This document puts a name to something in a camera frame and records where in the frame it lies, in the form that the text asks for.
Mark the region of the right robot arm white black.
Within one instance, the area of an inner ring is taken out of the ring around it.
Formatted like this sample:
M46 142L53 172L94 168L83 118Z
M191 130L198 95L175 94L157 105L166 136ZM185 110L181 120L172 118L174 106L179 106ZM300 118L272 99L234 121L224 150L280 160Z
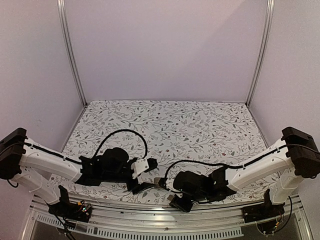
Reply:
M282 130L282 137L268 149L235 166L215 163L209 175L180 171L173 180L174 195L170 206L188 213L195 202L211 203L236 194L249 184L281 172L280 179L264 194L258 206L262 218L283 211L289 195L304 179L320 173L320 153L314 138L294 127Z

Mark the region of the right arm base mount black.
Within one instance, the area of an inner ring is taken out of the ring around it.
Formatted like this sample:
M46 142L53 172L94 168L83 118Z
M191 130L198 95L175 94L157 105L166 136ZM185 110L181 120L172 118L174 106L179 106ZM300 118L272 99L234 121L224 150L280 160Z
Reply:
M280 224L275 217L283 217L285 213L284 203L273 204L270 197L270 189L263 195L264 202L256 205L246 206L241 209L244 222L253 223L266 219L273 218L270 221L265 221L257 224L257 229L264 235L274 234Z

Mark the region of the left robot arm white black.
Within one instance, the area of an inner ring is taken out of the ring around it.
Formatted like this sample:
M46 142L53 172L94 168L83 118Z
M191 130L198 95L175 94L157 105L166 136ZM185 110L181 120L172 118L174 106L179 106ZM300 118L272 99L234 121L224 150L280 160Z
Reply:
M24 186L50 205L55 204L63 217L70 217L75 211L74 205L64 198L67 191L52 185L39 171L82 186L123 183L133 194L152 186L140 181L139 176L157 168L155 158L130 159L119 147L109 148L102 155L74 158L40 145L26 133L19 127L0 141L0 178Z

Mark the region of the grey remote control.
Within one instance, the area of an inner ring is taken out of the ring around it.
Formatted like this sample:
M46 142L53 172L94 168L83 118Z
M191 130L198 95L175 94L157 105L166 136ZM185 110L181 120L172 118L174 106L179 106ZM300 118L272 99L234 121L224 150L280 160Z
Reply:
M174 188L172 186L172 181L169 180L168 178L165 177L155 177L153 179L153 184L161 189L166 190L167 192L169 192L169 195L167 197L167 199L169 201L172 201L175 197L175 193L174 193Z

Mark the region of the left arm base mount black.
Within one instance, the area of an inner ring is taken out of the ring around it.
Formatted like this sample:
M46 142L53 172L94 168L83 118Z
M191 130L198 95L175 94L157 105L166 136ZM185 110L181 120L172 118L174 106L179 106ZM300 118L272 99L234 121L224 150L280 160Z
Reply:
M92 215L92 205L84 200L72 203L69 200L68 191L62 185L59 185L58 189L60 191L59 201L55 204L49 204L48 212L67 220L88 223Z

